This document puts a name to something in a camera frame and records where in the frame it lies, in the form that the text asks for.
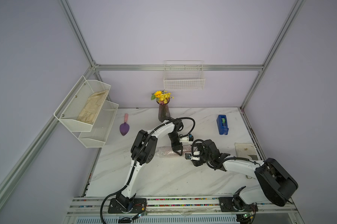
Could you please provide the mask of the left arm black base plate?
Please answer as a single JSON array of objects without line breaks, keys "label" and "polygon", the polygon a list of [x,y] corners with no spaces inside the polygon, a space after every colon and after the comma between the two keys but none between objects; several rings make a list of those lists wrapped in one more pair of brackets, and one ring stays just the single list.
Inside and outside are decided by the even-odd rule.
[{"label": "left arm black base plate", "polygon": [[109,214],[117,214],[117,213],[136,214],[139,212],[144,212],[146,210],[147,202],[148,201],[146,198],[134,198],[132,201],[125,203],[125,205],[122,205],[117,199],[113,198],[110,200],[107,212]]}]

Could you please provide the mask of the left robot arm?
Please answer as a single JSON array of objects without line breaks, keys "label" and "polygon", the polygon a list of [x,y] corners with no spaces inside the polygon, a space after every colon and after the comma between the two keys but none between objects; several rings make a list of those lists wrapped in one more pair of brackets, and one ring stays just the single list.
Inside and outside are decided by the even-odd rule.
[{"label": "left robot arm", "polygon": [[160,138],[167,135],[171,142],[172,151],[182,156],[183,144],[178,134],[182,130],[182,121],[180,119],[170,118],[150,131],[141,130],[138,132],[131,148],[132,160],[126,183],[123,188],[115,194],[116,202],[119,203],[125,212],[129,212],[134,206],[136,195],[135,181],[138,179],[144,165],[152,161]]}]

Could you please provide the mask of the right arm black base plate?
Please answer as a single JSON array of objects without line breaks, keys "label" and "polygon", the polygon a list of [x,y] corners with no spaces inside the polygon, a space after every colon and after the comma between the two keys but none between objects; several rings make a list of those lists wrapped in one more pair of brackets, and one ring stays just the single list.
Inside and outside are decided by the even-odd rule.
[{"label": "right arm black base plate", "polygon": [[222,212],[256,212],[255,203],[247,204],[239,197],[219,197],[219,205]]}]

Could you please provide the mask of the clear bubble wrap sheet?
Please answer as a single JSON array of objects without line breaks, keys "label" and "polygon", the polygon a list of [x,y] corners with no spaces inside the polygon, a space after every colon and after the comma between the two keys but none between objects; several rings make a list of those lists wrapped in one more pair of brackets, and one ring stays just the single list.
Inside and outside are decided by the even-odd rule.
[{"label": "clear bubble wrap sheet", "polygon": [[[183,156],[185,153],[191,152],[191,146],[185,145],[183,146]],[[179,154],[174,152],[171,147],[158,147],[155,151],[155,157],[160,158],[177,158]]]}]

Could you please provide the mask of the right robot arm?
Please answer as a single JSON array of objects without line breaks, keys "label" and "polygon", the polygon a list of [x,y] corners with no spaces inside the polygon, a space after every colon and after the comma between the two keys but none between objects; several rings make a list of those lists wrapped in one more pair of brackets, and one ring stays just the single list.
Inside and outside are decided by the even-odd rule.
[{"label": "right robot arm", "polygon": [[257,161],[221,153],[212,140],[195,140],[185,158],[196,167],[206,164],[213,170],[236,172],[258,181],[257,185],[242,186],[234,193],[228,207],[231,211],[243,211],[266,201],[283,207],[298,189],[298,183],[277,160]]}]

